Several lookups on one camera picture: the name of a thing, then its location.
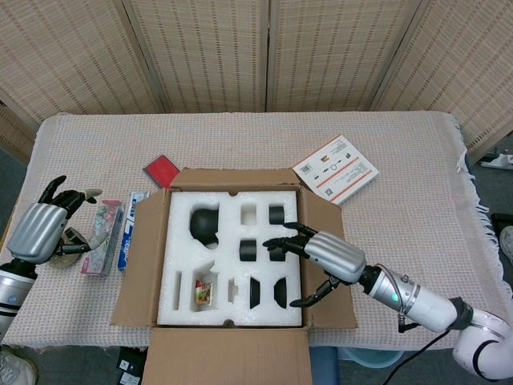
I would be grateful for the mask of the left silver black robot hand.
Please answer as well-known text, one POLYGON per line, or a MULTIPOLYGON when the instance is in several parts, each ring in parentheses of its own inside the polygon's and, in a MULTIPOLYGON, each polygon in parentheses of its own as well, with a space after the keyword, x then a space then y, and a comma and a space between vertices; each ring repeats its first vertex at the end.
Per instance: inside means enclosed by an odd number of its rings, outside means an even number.
POLYGON ((97 249, 107 238, 103 232, 89 241, 77 245, 65 245, 62 235, 71 217, 85 202, 94 204, 103 192, 100 188, 83 191, 65 190, 57 193, 66 176, 53 179, 37 202, 29 206, 7 243, 12 261, 17 270, 33 270, 54 255, 62 256, 86 253, 97 249))

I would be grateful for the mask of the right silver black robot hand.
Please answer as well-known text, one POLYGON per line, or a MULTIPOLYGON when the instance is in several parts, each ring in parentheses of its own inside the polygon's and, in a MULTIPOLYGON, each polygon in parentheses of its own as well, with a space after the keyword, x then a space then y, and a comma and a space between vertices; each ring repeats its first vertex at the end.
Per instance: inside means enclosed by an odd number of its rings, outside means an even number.
POLYGON ((294 253, 322 268, 327 276, 307 298, 296 299, 289 303, 291 307, 310 307, 340 284, 351 286, 358 283, 366 267, 365 253, 340 237, 324 231, 317 231, 298 222, 284 223, 287 229, 298 231, 293 237, 271 238, 263 242, 269 251, 278 250, 283 255, 294 253))

